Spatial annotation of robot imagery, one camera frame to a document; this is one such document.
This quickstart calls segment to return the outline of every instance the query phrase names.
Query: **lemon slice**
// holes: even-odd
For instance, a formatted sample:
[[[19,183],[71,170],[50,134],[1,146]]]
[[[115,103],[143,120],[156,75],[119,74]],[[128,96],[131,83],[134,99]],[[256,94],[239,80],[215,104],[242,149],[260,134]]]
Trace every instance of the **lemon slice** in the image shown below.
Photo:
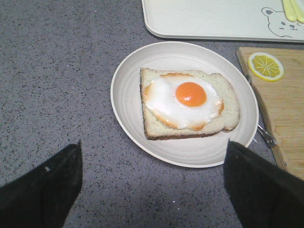
[[[248,66],[255,76],[269,82],[277,81],[284,75],[282,63],[268,53],[251,54],[248,58]]]

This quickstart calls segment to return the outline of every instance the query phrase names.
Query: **egg yolk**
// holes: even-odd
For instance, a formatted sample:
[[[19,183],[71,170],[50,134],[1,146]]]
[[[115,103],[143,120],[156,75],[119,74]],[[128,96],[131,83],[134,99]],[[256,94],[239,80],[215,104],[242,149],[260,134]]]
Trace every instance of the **egg yolk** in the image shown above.
[[[175,91],[176,98],[186,106],[197,107],[207,100],[205,90],[194,82],[180,84]]]

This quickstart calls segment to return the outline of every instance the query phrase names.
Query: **cartoon bear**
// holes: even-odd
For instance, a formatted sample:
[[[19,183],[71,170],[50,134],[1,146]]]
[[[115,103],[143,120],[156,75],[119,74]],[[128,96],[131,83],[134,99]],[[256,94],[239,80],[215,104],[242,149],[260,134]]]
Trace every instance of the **cartoon bear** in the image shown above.
[[[288,21],[284,11],[275,11],[272,8],[264,7],[262,13],[268,17],[268,28],[273,34],[279,37],[304,37],[304,24]]]

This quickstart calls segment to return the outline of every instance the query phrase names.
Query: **toast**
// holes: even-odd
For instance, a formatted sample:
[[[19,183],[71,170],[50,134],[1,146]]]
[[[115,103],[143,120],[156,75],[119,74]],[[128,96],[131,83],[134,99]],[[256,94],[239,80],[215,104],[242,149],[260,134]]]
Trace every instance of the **toast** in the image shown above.
[[[217,94],[223,99],[224,110],[221,115],[212,119],[203,129],[194,131],[190,129],[173,129],[161,123],[156,116],[145,106],[143,91],[150,82],[160,75],[168,73],[190,74],[212,84]],[[221,74],[206,74],[200,70],[154,70],[150,68],[140,69],[140,91],[142,99],[142,115],[144,134],[148,140],[169,140],[207,137],[221,131],[232,131],[240,120],[240,107],[237,95],[230,82]]]

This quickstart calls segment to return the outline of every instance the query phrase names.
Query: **speckled countertop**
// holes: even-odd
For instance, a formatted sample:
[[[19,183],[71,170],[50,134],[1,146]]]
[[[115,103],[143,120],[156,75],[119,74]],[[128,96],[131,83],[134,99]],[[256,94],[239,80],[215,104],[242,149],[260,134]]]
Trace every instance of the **speckled countertop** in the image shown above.
[[[139,0],[2,1],[0,185],[81,140],[83,187],[66,228],[241,227],[221,165],[191,169],[162,162],[133,143],[115,118],[110,84],[117,66],[136,49],[163,40],[146,29]],[[238,69],[241,46],[303,49],[187,42]],[[259,134],[249,147],[274,162]]]

